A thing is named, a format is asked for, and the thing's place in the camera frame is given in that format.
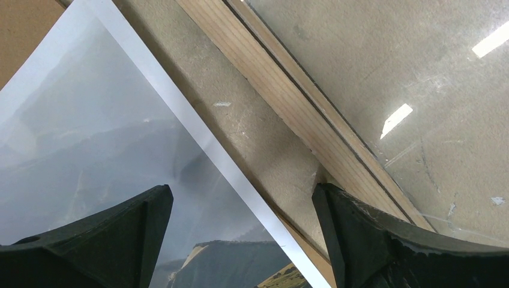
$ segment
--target brown cardboard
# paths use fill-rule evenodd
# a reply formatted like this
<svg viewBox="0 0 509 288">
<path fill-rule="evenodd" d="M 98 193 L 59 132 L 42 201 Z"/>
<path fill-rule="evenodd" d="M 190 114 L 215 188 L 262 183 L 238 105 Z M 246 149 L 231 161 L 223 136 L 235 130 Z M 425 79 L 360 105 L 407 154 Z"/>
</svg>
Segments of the brown cardboard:
<svg viewBox="0 0 509 288">
<path fill-rule="evenodd" d="M 55 0 L 0 1 L 0 89 L 63 12 Z"/>
</svg>

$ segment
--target wooden frame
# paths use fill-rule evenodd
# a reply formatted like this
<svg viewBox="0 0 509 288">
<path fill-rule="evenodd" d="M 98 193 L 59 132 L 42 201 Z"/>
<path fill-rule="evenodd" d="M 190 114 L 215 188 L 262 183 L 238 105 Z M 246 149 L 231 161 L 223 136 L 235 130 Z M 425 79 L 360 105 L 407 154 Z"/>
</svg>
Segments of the wooden frame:
<svg viewBox="0 0 509 288">
<path fill-rule="evenodd" d="M 434 230 L 244 1 L 176 1 L 348 193 L 405 221 Z"/>
</svg>

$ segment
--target black plastic part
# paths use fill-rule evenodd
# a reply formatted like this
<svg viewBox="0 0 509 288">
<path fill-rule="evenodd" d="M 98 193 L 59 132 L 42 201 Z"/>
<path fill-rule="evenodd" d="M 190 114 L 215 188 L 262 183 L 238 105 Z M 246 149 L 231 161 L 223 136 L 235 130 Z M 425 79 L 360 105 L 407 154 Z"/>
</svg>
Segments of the black plastic part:
<svg viewBox="0 0 509 288">
<path fill-rule="evenodd" d="M 332 184 L 313 203 L 338 287 L 509 287 L 509 250 L 433 233 Z"/>
<path fill-rule="evenodd" d="M 66 226 L 0 246 L 0 287 L 148 287 L 173 195 L 156 186 Z"/>
</svg>

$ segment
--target white border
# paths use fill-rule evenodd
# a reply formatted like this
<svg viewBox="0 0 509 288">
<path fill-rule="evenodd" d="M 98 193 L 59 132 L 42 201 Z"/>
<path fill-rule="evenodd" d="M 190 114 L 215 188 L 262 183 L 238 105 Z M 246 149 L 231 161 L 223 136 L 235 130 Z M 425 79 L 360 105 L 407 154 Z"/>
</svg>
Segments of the white border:
<svg viewBox="0 0 509 288">
<path fill-rule="evenodd" d="M 221 174 L 223 174 L 228 183 L 230 183 L 246 205 L 253 211 L 256 218 L 258 218 L 274 240 L 281 246 L 309 284 L 315 288 L 330 288 L 330 285 L 325 281 L 318 269 L 233 162 L 221 144 L 219 144 L 219 141 L 214 137 L 111 0 L 73 1 L 33 52 L 30 57 L 32 59 L 29 58 L 22 65 L 22 68 L 0 92 L 0 99 L 3 103 L 0 107 L 0 124 L 10 118 L 14 111 L 28 98 L 29 87 L 25 87 L 25 91 L 21 94 L 19 92 L 13 93 L 13 89 L 19 89 L 19 83 L 23 83 L 26 79 L 37 79 L 37 76 L 41 76 L 43 79 L 48 69 L 51 69 L 51 67 L 58 63 L 59 59 L 54 54 L 53 56 L 48 55 L 51 54 L 48 51 L 51 52 L 53 50 L 51 47 L 55 46 L 54 41 L 58 41 L 60 48 L 62 48 L 60 51 L 62 51 L 66 49 L 66 45 L 69 43 L 66 40 L 79 35 L 79 31 L 67 29 L 67 25 L 64 23 L 86 23 L 91 20 L 87 19 L 89 17 L 88 13 L 95 15 L 122 49 L 124 49 L 127 56 L 154 87 L 159 96 L 173 111 Z M 44 63 L 34 62 L 34 58 L 43 59 Z"/>
</svg>

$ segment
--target white paint chip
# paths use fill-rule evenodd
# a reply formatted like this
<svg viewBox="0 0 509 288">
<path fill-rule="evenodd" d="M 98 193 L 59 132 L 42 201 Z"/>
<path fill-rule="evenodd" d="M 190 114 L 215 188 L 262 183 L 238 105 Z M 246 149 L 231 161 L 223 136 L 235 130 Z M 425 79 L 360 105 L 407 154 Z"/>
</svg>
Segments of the white paint chip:
<svg viewBox="0 0 509 288">
<path fill-rule="evenodd" d="M 449 208 L 449 213 L 447 214 L 447 217 L 451 217 L 451 215 L 454 214 L 454 210 L 456 209 L 456 204 L 451 203 L 451 208 Z"/>
<path fill-rule="evenodd" d="M 482 58 L 507 40 L 509 40 L 509 22 L 500 26 L 500 28 L 479 42 L 479 44 L 475 45 L 472 51 L 477 57 Z"/>
<path fill-rule="evenodd" d="M 502 197 L 492 197 L 492 201 L 496 206 L 500 206 L 505 203 L 505 199 Z"/>
<path fill-rule="evenodd" d="M 218 101 L 214 103 L 214 107 L 229 107 L 231 104 L 231 102 Z"/>
<path fill-rule="evenodd" d="M 398 108 L 387 120 L 385 120 L 380 139 L 384 138 L 397 124 L 405 119 L 410 113 L 414 111 L 408 104 L 403 104 Z"/>
</svg>

